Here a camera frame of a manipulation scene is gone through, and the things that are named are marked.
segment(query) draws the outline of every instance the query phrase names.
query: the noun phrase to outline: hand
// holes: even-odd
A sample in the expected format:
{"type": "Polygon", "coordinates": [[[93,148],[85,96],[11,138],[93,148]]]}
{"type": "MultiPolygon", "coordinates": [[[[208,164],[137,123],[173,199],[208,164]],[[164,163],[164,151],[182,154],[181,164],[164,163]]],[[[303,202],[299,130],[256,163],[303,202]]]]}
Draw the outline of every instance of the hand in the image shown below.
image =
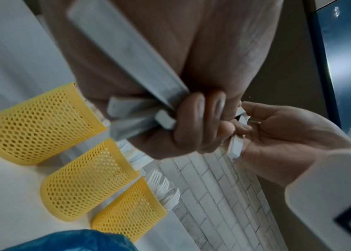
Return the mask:
{"type": "MultiPolygon", "coordinates": [[[[106,115],[112,95],[146,94],[66,19],[72,2],[40,4],[84,96],[106,115]]],[[[229,121],[268,54],[282,0],[113,2],[192,92],[176,111],[175,131],[155,129],[130,142],[154,158],[214,151],[234,132],[229,121]]]]}
{"type": "MultiPolygon", "coordinates": [[[[251,102],[242,107],[261,123],[249,121],[253,130],[235,164],[279,185],[287,186],[330,151],[351,149],[351,139],[316,113],[251,102]]],[[[245,127],[234,124],[236,133],[246,134],[245,127]]]]}

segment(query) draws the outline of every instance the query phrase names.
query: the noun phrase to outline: yellow mesh cup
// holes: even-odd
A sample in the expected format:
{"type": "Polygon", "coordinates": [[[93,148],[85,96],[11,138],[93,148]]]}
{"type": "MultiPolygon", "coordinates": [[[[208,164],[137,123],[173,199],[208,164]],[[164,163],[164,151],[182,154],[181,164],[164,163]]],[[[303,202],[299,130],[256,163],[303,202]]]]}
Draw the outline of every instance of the yellow mesh cup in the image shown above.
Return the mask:
{"type": "Polygon", "coordinates": [[[69,83],[0,112],[0,157],[34,165],[106,130],[69,83]]]}
{"type": "Polygon", "coordinates": [[[107,139],[48,176],[40,195],[51,214],[73,221],[138,176],[116,143],[107,139]]]}
{"type": "Polygon", "coordinates": [[[135,243],[166,214],[141,178],[93,219],[92,229],[123,234],[135,243]]]}

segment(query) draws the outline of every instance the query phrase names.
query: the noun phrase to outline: blue plastic bag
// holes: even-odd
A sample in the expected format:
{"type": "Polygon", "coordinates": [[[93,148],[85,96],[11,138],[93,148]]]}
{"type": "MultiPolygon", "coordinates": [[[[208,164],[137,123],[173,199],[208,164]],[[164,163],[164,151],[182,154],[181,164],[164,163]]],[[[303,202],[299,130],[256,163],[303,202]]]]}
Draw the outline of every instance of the blue plastic bag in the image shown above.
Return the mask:
{"type": "Polygon", "coordinates": [[[3,251],[138,251],[121,234],[105,234],[96,230],[57,232],[3,251]]]}

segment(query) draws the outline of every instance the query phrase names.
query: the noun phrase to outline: white brick wall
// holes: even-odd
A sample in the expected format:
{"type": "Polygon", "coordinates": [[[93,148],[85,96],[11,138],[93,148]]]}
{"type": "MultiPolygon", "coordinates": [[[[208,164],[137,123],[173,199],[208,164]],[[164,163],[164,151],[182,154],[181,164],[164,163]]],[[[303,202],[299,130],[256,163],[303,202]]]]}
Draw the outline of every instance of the white brick wall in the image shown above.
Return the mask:
{"type": "Polygon", "coordinates": [[[180,189],[173,209],[202,251],[288,251],[257,177],[223,149],[153,161],[180,189]]]}

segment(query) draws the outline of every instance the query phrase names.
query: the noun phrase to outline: white countertop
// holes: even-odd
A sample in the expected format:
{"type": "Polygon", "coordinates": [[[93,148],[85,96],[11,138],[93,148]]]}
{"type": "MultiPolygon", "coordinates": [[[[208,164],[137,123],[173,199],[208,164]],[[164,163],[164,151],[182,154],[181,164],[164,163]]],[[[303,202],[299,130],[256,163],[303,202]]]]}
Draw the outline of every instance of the white countertop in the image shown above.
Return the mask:
{"type": "MultiPolygon", "coordinates": [[[[0,0],[0,111],[71,81],[74,76],[66,62],[25,4],[0,0]]],[[[104,132],[36,166],[18,166],[0,158],[0,250],[53,232],[90,228],[98,208],[75,222],[63,222],[45,209],[39,187],[47,175],[106,138],[104,132]]],[[[136,247],[199,250],[173,212],[136,247]]]]}

